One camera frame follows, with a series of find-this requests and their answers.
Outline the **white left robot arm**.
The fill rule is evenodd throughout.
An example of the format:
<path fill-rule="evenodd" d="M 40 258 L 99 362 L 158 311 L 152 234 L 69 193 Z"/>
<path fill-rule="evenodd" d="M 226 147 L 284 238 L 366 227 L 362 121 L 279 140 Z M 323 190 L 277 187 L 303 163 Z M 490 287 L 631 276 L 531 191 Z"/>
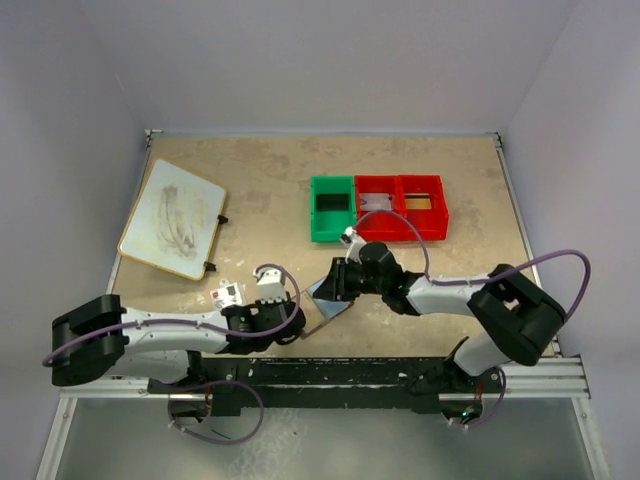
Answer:
<path fill-rule="evenodd" d="M 126 308 L 118 295 L 106 294 L 53 321 L 52 351 L 42 365 L 59 387 L 133 376 L 194 392 L 205 382 L 204 354 L 260 353 L 298 339 L 305 326 L 302 308 L 289 297 L 170 314 Z"/>

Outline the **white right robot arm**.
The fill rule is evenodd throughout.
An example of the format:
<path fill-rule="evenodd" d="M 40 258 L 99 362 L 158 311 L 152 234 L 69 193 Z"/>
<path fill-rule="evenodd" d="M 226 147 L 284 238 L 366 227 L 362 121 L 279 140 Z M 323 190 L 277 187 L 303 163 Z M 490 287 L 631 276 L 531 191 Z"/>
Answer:
<path fill-rule="evenodd" d="M 399 315 L 453 314 L 475 318 L 483 332 L 462 341 L 445 366 L 446 383 L 467 391 L 484 372 L 508 362 L 538 363 L 568 319 L 564 308 L 523 274 L 498 265 L 469 279 L 429 279 L 403 269 L 383 243 L 367 243 L 356 259 L 335 257 L 313 292 L 322 301 L 352 302 L 378 295 Z"/>

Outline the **brown leather card holder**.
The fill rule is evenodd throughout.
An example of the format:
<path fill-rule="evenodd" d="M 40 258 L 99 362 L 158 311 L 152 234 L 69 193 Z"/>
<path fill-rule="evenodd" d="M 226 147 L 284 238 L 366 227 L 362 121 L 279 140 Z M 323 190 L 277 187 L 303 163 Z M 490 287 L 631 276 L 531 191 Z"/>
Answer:
<path fill-rule="evenodd" d="M 313 294 L 322 283 L 323 280 L 316 281 L 302 294 L 300 306 L 306 319 L 305 327 L 301 333 L 303 339 L 317 333 L 353 306 L 352 302 L 333 302 L 316 299 Z"/>

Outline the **white magnetic stripe card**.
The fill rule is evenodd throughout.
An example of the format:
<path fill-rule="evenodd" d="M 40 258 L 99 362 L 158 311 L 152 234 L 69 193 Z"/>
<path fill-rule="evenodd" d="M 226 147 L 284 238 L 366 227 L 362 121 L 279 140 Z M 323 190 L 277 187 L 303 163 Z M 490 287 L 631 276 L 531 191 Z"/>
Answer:
<path fill-rule="evenodd" d="M 391 211 L 394 197 L 389 193 L 360 193 L 360 210 L 364 212 L 375 210 Z"/>

